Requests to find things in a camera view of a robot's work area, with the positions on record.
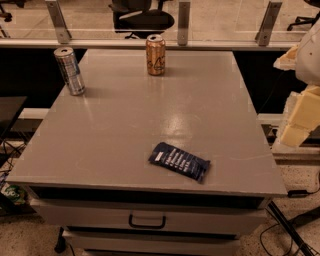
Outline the cream foam-padded gripper finger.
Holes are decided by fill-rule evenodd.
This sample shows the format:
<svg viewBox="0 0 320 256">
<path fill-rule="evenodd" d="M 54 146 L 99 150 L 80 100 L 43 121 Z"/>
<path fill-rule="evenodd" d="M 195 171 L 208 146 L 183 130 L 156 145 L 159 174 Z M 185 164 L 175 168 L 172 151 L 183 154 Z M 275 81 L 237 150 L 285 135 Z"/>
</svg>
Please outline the cream foam-padded gripper finger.
<svg viewBox="0 0 320 256">
<path fill-rule="evenodd" d="M 285 54 L 276 59 L 273 67 L 284 71 L 294 70 L 296 67 L 297 50 L 297 45 L 291 47 Z"/>
<path fill-rule="evenodd" d="M 279 127 L 280 143 L 289 147 L 298 147 L 319 125 L 320 87 L 308 85 L 300 93 L 291 92 Z"/>
</svg>

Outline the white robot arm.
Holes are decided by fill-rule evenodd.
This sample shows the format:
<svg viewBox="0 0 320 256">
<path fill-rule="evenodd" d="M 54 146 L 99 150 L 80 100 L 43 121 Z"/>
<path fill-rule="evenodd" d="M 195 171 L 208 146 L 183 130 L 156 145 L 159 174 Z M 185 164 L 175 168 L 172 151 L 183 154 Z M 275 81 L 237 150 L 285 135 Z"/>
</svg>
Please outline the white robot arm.
<svg viewBox="0 0 320 256">
<path fill-rule="evenodd" d="M 320 21 L 273 66 L 294 70 L 296 78 L 307 84 L 302 92 L 291 92 L 287 98 L 273 144 L 274 148 L 299 147 L 320 126 Z"/>
</svg>

